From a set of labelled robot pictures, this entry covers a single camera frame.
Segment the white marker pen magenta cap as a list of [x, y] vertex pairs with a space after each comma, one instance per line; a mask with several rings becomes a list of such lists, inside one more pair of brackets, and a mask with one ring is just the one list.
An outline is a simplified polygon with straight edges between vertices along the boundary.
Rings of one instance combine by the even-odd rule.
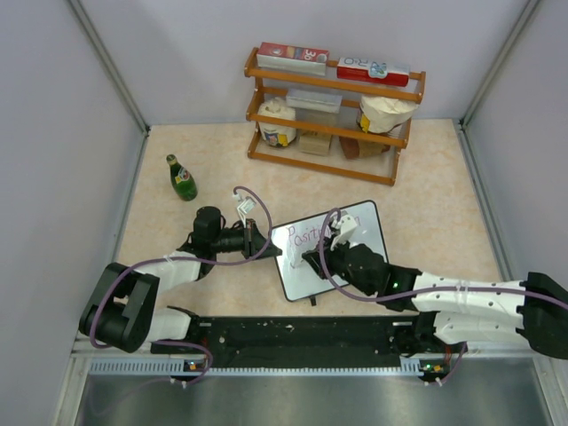
[[304, 263], [305, 263], [305, 261], [301, 258], [301, 259], [298, 259], [298, 260], [296, 260], [296, 261], [294, 261], [294, 262], [291, 262], [291, 263], [290, 263], [290, 266], [291, 266], [293, 269], [296, 269], [296, 268], [300, 267], [301, 265], [303, 265]]

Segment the white whiteboard black frame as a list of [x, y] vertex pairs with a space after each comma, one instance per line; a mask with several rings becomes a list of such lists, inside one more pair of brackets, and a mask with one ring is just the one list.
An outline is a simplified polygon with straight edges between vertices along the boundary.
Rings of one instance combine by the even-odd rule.
[[[341, 207], [341, 211], [343, 216], [353, 216], [359, 224], [350, 242], [363, 243], [388, 260], [375, 202], [360, 201]], [[319, 278], [306, 262], [296, 269], [290, 266], [291, 262], [301, 259], [304, 252], [317, 248], [325, 216], [322, 212], [272, 229], [272, 243], [282, 250], [282, 255], [275, 258], [275, 263], [285, 298], [289, 302], [308, 300], [311, 305], [316, 305], [318, 296], [335, 289], [328, 280]]]

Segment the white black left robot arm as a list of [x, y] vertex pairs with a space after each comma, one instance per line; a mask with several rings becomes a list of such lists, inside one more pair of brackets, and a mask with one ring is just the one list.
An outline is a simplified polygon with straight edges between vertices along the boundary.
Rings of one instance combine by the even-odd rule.
[[246, 260], [276, 257], [282, 250], [266, 239], [252, 219], [230, 227], [220, 209], [197, 211], [193, 231], [173, 253], [130, 269], [109, 264], [102, 272], [79, 322], [79, 332], [99, 344], [132, 353], [143, 343], [171, 340], [181, 351], [195, 350], [200, 329], [182, 308], [157, 309], [158, 295], [206, 277], [221, 253], [239, 252]]

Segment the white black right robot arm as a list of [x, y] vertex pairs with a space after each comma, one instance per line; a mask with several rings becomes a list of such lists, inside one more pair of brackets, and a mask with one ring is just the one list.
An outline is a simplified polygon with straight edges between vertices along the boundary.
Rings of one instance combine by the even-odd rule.
[[540, 355], [567, 358], [567, 291], [542, 272], [524, 280], [450, 279], [388, 263], [365, 244], [344, 243], [302, 255], [334, 288], [343, 280], [351, 299], [390, 311], [412, 311], [423, 323], [416, 344], [434, 351], [443, 343], [525, 343]]

